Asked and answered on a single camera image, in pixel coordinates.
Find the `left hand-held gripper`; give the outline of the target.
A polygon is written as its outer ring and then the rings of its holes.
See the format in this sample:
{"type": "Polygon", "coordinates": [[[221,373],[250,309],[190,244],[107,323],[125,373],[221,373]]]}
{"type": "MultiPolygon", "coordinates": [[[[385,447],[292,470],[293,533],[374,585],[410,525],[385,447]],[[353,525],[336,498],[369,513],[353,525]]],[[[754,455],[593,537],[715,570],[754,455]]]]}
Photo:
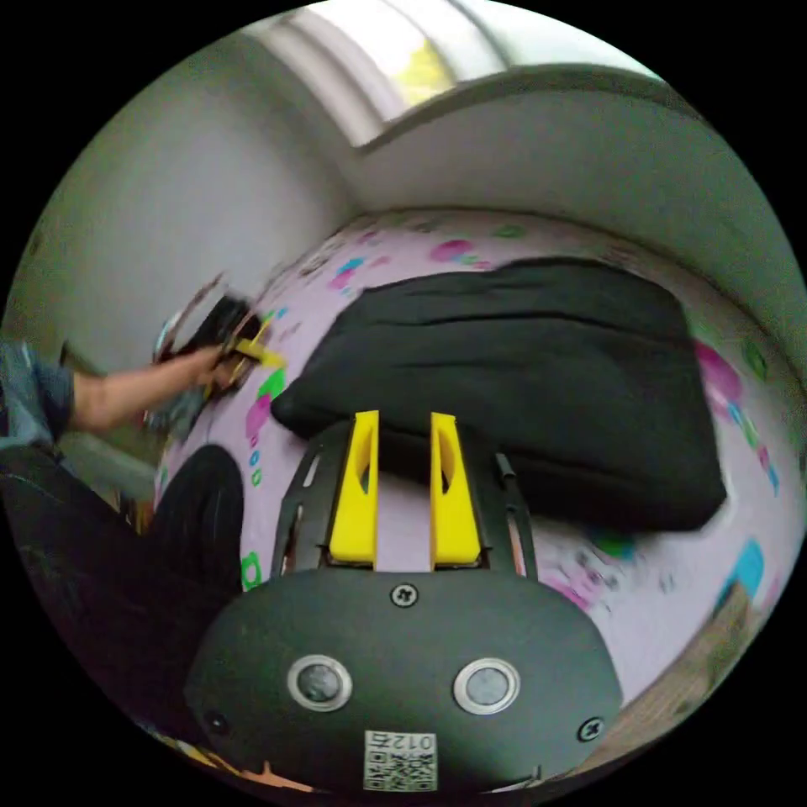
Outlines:
{"type": "Polygon", "coordinates": [[[153,348],[160,364],[208,346],[220,345],[232,361],[233,382],[226,389],[197,387],[181,395],[182,404],[205,404],[235,390],[254,367],[287,366],[285,357],[266,346],[270,320],[258,311],[262,296],[248,298],[234,291],[220,273],[201,286],[191,300],[162,326],[153,348]]]}

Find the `person's left hand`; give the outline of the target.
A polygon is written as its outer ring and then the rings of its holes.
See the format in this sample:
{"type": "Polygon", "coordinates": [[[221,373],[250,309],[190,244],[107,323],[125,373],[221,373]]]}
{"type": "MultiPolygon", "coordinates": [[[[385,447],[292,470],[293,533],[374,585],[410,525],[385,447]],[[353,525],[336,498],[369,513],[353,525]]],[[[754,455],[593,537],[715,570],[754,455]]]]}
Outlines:
{"type": "Polygon", "coordinates": [[[176,356],[148,370],[144,395],[154,403],[196,387],[226,389],[233,383],[234,366],[220,345],[176,356]]]}

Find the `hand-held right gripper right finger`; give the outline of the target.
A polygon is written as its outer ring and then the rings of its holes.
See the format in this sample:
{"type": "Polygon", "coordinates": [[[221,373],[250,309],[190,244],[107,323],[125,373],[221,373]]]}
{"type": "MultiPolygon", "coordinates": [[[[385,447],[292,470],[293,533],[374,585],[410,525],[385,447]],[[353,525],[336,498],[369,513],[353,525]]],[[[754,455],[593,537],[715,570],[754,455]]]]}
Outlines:
{"type": "Polygon", "coordinates": [[[480,539],[456,418],[430,417],[430,560],[475,565],[480,539]]]}

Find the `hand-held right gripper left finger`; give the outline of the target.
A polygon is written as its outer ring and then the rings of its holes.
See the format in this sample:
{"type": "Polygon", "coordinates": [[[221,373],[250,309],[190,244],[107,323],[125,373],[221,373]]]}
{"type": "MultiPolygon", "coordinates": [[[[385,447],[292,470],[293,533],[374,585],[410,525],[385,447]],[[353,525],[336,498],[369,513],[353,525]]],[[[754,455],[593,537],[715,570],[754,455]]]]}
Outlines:
{"type": "Polygon", "coordinates": [[[379,413],[355,415],[335,501],[329,553],[334,562],[375,562],[379,413]]]}

